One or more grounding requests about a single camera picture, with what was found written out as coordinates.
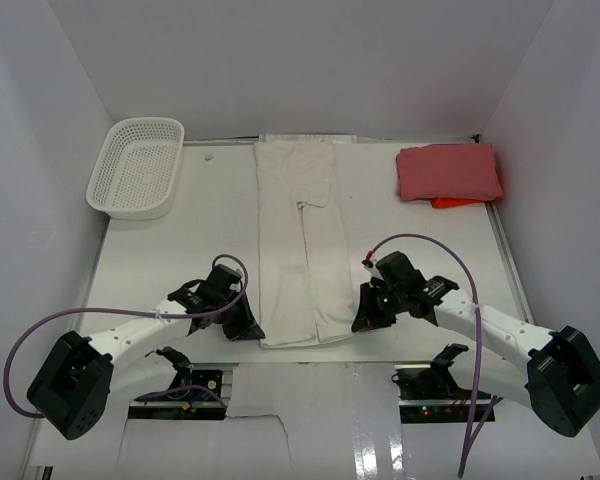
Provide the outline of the white t shirt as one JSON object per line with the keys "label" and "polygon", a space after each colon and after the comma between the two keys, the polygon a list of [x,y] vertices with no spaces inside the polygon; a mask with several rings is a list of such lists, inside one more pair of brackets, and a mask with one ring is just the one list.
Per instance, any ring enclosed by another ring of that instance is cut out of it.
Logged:
{"label": "white t shirt", "polygon": [[254,154],[262,346],[351,336],[355,295],[333,144],[259,142]]}

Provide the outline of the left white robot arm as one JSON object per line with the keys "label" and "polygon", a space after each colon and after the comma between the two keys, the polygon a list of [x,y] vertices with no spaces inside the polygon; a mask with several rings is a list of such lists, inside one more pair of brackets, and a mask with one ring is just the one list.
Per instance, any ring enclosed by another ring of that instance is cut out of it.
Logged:
{"label": "left white robot arm", "polygon": [[27,400],[67,440],[91,430],[107,401],[179,399],[196,389],[193,365],[174,341],[212,325],[229,341],[265,337],[247,299],[249,274],[214,259],[209,275],[184,283],[151,311],[82,336],[74,330],[52,347],[29,386]]}

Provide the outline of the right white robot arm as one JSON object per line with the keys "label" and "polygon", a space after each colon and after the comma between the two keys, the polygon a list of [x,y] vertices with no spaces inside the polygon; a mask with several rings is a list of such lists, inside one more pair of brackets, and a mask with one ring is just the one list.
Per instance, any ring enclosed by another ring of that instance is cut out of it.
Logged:
{"label": "right white robot arm", "polygon": [[360,287],[353,332],[388,328],[401,314],[456,332],[498,358],[481,365],[481,391],[529,408],[565,437],[577,436],[600,410],[600,359],[581,331],[550,330],[481,306],[457,283],[425,278],[398,251],[362,264],[370,279]]}

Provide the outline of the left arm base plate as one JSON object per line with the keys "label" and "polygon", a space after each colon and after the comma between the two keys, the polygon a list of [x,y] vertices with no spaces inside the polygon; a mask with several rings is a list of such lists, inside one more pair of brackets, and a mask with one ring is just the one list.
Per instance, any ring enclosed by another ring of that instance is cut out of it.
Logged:
{"label": "left arm base plate", "polygon": [[197,385],[195,389],[179,390],[157,399],[133,402],[127,413],[129,420],[160,421],[222,421],[229,404],[232,388],[232,369],[197,368],[188,377],[176,377],[171,388]]}

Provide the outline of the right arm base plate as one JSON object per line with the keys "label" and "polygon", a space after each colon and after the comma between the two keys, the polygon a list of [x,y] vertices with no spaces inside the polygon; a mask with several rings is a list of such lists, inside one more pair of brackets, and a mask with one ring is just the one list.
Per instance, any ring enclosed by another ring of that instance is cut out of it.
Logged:
{"label": "right arm base plate", "polygon": [[391,381],[399,389],[403,425],[465,423],[469,418],[471,389],[462,389],[449,368],[457,357],[467,359],[469,347],[447,345],[431,362],[395,367]]}

